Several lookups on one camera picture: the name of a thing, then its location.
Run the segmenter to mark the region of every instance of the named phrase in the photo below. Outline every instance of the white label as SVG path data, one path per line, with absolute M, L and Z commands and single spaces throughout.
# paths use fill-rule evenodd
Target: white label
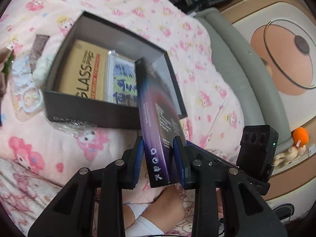
M 314 144 L 313 144 L 311 147 L 309 147 L 309 149 L 308 149 L 309 157 L 312 156 L 313 154 L 315 154 L 315 152 L 316 152 L 316 146 L 315 146 L 315 143 L 314 143 Z

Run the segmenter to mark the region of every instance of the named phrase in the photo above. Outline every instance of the white sock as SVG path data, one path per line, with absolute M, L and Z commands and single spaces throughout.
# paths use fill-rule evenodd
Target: white sock
M 140 216 L 130 227 L 125 229 L 126 237 L 140 237 L 160 234 L 164 234 L 164 232 L 156 227 L 151 221 L 142 216 Z
M 140 217 L 140 215 L 148 208 L 151 203 L 131 203 L 128 205 L 134 213 L 135 220 Z

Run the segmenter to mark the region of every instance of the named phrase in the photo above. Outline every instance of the orange toy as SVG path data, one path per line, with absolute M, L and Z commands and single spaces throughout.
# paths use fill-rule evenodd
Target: orange toy
M 297 144 L 298 141 L 301 141 L 299 147 L 306 145 L 309 141 L 309 135 L 305 128 L 299 127 L 296 128 L 293 132 L 294 144 Z

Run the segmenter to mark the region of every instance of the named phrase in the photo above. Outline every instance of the product box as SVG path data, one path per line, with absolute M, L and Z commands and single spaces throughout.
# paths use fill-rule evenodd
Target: product box
M 165 82 L 178 116 L 186 117 L 167 52 L 126 28 L 83 12 L 61 44 L 48 74 L 44 88 L 47 118 L 140 129 L 133 68 L 140 58 L 145 58 Z
M 138 105 L 150 186 L 178 183 L 173 155 L 173 138 L 185 137 L 177 110 L 165 82 L 150 63 L 135 62 Z

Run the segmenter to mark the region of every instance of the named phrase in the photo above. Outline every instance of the purple box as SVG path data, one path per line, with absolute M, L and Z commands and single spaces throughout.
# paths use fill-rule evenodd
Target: purple box
M 150 186 L 178 182 L 173 138 L 185 137 L 169 89 L 144 58 L 135 62 L 138 107 Z

